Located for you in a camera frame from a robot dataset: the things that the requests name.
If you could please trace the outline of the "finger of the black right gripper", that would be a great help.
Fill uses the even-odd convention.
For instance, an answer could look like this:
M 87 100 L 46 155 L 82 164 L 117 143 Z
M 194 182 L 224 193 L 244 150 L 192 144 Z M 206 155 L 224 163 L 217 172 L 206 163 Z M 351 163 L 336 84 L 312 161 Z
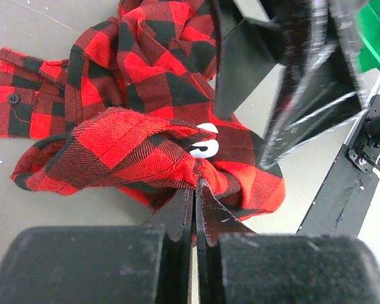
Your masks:
M 285 38 L 278 20 L 221 20 L 213 112 L 228 120 L 277 65 L 285 65 Z
M 209 1 L 218 63 L 272 63 L 272 21 L 264 1 Z

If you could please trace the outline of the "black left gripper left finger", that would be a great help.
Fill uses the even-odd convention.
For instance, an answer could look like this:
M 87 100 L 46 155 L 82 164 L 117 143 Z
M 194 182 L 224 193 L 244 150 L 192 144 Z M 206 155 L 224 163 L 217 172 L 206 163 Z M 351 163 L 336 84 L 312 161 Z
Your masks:
M 143 223 L 165 230 L 158 271 L 156 303 L 191 301 L 193 190 L 178 190 Z

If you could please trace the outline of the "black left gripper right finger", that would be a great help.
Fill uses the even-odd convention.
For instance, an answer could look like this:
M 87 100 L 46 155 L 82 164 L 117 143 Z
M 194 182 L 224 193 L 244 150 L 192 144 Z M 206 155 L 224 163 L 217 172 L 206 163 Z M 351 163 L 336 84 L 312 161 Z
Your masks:
M 225 303 L 222 282 L 221 234 L 253 232 L 235 217 L 201 179 L 194 194 L 199 302 Z

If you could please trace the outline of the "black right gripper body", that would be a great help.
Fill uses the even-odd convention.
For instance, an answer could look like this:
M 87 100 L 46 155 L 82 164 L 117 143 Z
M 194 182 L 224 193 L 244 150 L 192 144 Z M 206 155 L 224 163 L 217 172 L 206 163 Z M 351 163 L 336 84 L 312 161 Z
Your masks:
M 263 138 L 262 168 L 368 109 L 356 16 L 366 1 L 273 1 L 284 73 Z

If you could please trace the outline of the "red black plaid shirt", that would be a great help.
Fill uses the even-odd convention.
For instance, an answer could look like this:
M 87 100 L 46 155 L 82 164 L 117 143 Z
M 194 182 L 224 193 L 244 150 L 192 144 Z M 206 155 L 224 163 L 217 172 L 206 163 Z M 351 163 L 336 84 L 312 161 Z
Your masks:
M 0 137 L 35 140 L 11 174 L 27 191 L 114 187 L 159 209 L 201 179 L 236 217 L 272 213 L 281 169 L 261 138 L 213 113 L 217 38 L 207 1 L 120 1 L 68 59 L 0 49 Z

